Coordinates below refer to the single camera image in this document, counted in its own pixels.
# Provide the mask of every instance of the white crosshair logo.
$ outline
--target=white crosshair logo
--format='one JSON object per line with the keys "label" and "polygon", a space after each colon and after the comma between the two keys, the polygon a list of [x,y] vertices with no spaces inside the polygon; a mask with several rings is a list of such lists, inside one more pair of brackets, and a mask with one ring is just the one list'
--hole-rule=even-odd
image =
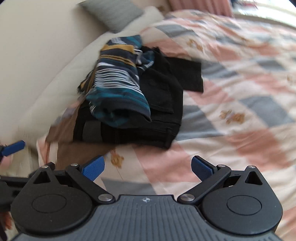
{"label": "white crosshair logo", "polygon": [[142,199],[142,201],[145,202],[145,203],[148,203],[148,202],[150,202],[150,198],[145,197],[145,198]]}

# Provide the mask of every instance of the yellow stripe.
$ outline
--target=yellow stripe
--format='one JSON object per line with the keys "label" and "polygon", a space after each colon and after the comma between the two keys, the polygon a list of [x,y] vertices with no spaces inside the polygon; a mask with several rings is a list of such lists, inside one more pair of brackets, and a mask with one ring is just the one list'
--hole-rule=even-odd
{"label": "yellow stripe", "polygon": [[127,45],[127,44],[115,44],[115,45],[105,44],[104,47],[101,49],[101,51],[109,50],[109,49],[123,49],[133,54],[135,53],[133,45]]}
{"label": "yellow stripe", "polygon": [[126,58],[121,58],[121,57],[117,57],[117,56],[113,56],[113,55],[101,55],[100,56],[100,59],[101,58],[109,58],[109,59],[121,61],[121,62],[123,62],[125,64],[128,64],[128,65],[131,65],[133,67],[136,67],[136,65],[131,60],[126,59]]}

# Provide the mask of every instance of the metal bolt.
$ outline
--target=metal bolt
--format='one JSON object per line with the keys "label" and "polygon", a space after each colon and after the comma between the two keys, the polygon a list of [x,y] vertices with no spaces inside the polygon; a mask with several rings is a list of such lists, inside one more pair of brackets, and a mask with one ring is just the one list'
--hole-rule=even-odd
{"label": "metal bolt", "polygon": [[107,194],[107,193],[104,193],[104,194],[101,194],[98,199],[102,202],[109,202],[111,201],[113,198],[113,196],[111,194]]}
{"label": "metal bolt", "polygon": [[182,194],[180,196],[180,198],[182,201],[191,202],[195,199],[195,196],[193,196],[192,194],[189,194],[189,193],[185,193],[185,194]]}

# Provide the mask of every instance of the gray ribbed panel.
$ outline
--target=gray ribbed panel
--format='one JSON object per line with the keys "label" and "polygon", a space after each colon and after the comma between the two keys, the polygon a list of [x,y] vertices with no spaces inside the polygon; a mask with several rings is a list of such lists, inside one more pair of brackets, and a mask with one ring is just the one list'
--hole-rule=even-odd
{"label": "gray ribbed panel", "polygon": [[72,233],[52,238],[21,234],[15,241],[280,241],[274,234],[237,237],[209,226],[196,208],[172,196],[121,196],[97,207],[93,217]]}

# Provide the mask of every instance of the bed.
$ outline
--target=bed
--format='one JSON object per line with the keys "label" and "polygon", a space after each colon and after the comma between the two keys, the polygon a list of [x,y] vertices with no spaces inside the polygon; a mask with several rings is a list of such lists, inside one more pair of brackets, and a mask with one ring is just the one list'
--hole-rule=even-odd
{"label": "bed", "polygon": [[[181,129],[169,150],[118,146],[121,166],[108,153],[94,182],[115,196],[177,197],[200,182],[191,171],[195,155],[233,170],[255,165],[283,206],[277,235],[295,240],[296,32],[181,10],[141,36],[144,45],[158,46],[166,56],[200,61],[204,93],[184,92]],[[57,143],[41,138],[38,148],[40,165],[55,162]]]}

